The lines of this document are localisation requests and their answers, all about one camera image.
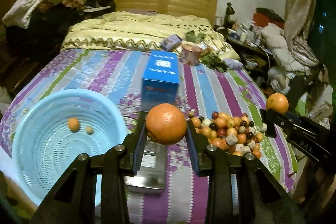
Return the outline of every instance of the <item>orange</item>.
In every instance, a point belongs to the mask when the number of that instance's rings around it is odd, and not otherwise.
[[[177,107],[171,104],[161,104],[148,112],[146,128],[148,136],[154,142],[172,145],[178,143],[184,137],[187,130],[187,121]]]
[[[266,101],[266,110],[273,109],[278,113],[285,114],[288,110],[288,100],[281,93],[274,93]]]
[[[76,132],[79,130],[79,120],[77,118],[69,118],[68,119],[68,127],[72,132]]]

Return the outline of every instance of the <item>green leaves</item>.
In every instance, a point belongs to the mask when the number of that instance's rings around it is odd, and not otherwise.
[[[221,73],[227,71],[227,64],[222,61],[214,52],[209,53],[201,58],[201,63],[206,65],[209,69],[218,70]]]

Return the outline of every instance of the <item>red cloth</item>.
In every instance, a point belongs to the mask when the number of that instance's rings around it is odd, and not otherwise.
[[[279,28],[284,29],[284,23],[282,22],[277,22],[269,19],[267,16],[261,14],[261,13],[255,13],[253,14],[253,21],[255,22],[256,26],[260,27],[266,27],[268,23],[274,23],[277,25]]]

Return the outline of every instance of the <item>bottle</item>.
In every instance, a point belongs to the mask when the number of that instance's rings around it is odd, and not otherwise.
[[[260,45],[260,40],[261,40],[261,35],[258,36],[254,44]]]
[[[226,3],[227,7],[226,7],[226,12],[225,12],[225,16],[224,16],[224,24],[223,26],[225,28],[229,28],[231,29],[234,21],[232,20],[232,16],[235,14],[234,9],[232,8],[232,4],[231,2]]]

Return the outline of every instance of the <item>light blue colander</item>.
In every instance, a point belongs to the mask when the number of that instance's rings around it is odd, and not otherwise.
[[[78,118],[80,130],[68,128]],[[92,135],[85,131],[94,130]],[[16,129],[12,156],[20,186],[40,205],[66,168],[80,153],[95,156],[124,141],[126,127],[117,107],[103,95],[84,89],[62,90],[34,105]],[[96,187],[100,203],[101,177]]]

